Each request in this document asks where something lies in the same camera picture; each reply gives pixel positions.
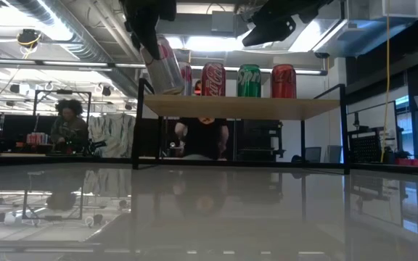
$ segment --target red soda can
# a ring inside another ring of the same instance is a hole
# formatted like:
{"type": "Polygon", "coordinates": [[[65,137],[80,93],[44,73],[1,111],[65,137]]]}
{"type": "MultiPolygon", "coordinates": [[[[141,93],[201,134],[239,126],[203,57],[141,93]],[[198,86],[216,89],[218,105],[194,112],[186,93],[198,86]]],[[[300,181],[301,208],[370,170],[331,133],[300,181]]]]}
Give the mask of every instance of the red soda can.
{"type": "Polygon", "coordinates": [[[296,71],[292,65],[276,65],[271,73],[272,98],[296,99],[296,71]]]}
{"type": "Polygon", "coordinates": [[[180,94],[184,89],[179,64],[167,39],[157,36],[160,59],[153,59],[142,47],[141,53],[156,94],[180,94]]]}
{"type": "Polygon", "coordinates": [[[188,62],[179,62],[179,67],[184,82],[181,95],[191,96],[193,94],[192,66],[188,62]]]}
{"type": "Polygon", "coordinates": [[[226,72],[224,65],[208,62],[202,69],[203,96],[225,96],[226,72]]]}

